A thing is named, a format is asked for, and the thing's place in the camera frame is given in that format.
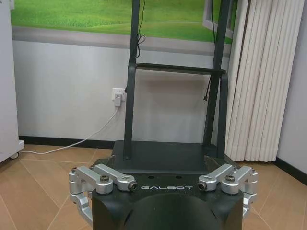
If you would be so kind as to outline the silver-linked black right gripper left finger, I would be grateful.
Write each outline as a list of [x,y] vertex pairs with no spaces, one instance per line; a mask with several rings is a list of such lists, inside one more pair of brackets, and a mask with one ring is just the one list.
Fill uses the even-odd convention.
[[95,190],[98,194],[108,195],[115,187],[121,192],[133,194],[136,192],[136,179],[103,163],[73,167],[69,172],[70,199],[91,226],[93,212],[89,200],[92,199],[92,192]]

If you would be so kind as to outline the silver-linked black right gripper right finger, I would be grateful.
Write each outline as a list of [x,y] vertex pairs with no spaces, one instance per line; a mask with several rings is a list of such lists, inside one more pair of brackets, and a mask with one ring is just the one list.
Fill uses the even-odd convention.
[[242,223],[258,196],[259,173],[227,158],[198,162],[198,222]]

